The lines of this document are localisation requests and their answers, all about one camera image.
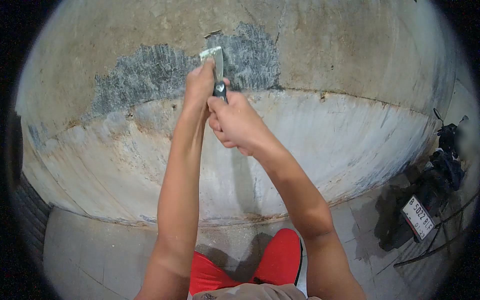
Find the motorcycle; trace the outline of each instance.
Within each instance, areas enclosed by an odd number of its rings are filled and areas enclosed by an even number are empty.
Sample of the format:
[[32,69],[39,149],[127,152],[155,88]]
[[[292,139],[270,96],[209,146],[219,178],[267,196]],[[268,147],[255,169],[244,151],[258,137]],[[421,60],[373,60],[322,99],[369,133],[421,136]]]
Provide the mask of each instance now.
[[416,243],[422,242],[435,227],[432,216],[438,216],[449,195],[460,188],[464,176],[458,161],[462,153],[459,140],[464,134],[460,124],[468,117],[464,116],[458,125],[444,125],[437,109],[434,108],[433,112],[442,121],[442,127],[434,133],[439,136],[438,148],[430,155],[420,176],[401,190],[391,224],[379,242],[385,251],[399,248],[411,238]]

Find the forearm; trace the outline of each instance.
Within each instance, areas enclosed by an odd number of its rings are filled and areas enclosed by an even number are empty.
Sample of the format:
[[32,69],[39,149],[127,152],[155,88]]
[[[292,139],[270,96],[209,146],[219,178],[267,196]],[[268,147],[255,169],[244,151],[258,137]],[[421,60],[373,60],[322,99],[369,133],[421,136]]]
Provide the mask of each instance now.
[[285,203],[293,225],[304,239],[333,230],[328,204],[291,153],[275,140],[255,157]]
[[159,250],[165,257],[170,257],[169,263],[175,264],[185,275],[190,272],[197,236],[204,127],[203,115],[182,112],[173,133],[167,170],[158,199]]

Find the license plate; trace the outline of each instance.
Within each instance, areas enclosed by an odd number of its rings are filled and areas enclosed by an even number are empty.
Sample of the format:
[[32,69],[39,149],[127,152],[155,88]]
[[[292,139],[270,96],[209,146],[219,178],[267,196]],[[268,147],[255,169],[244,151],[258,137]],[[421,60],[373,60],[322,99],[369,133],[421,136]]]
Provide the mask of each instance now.
[[402,208],[402,214],[420,240],[423,240],[435,227],[432,218],[415,195]]

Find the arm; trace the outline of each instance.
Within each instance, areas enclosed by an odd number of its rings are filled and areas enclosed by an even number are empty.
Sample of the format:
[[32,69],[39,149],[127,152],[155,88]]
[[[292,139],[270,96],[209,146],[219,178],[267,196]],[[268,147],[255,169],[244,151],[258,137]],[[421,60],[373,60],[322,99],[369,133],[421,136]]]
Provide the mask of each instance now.
[[328,204],[295,158],[265,126],[240,93],[229,92],[229,104],[208,99],[209,125],[227,148],[237,147],[264,167],[302,235],[308,256],[307,292],[323,300],[363,300],[347,256],[335,232]]
[[186,299],[198,228],[200,154],[213,93],[214,64],[187,76],[182,113],[173,132],[167,170],[158,198],[158,238],[136,300]]

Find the hand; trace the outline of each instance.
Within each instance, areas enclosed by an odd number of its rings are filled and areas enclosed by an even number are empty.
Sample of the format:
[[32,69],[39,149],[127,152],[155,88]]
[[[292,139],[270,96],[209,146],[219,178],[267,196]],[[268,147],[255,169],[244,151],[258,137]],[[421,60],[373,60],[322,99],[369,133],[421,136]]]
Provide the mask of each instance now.
[[[208,58],[203,66],[198,67],[188,73],[187,86],[185,88],[185,99],[183,101],[183,110],[193,110],[195,113],[205,112],[205,119],[208,118],[207,99],[213,95],[215,85],[213,71],[215,61]],[[226,85],[230,85],[230,81],[224,78]]]
[[243,155],[255,157],[278,142],[244,95],[227,91],[227,99],[228,104],[214,96],[207,101],[208,124],[225,148],[237,147]]

